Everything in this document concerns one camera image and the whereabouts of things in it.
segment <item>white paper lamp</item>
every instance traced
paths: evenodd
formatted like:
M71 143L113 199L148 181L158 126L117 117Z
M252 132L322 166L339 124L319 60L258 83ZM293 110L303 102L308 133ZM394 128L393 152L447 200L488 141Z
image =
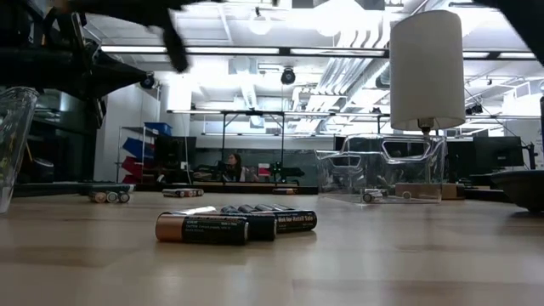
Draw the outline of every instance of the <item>white paper lamp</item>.
M462 27L444 10L415 14L391 30L391 127L453 128L465 122Z

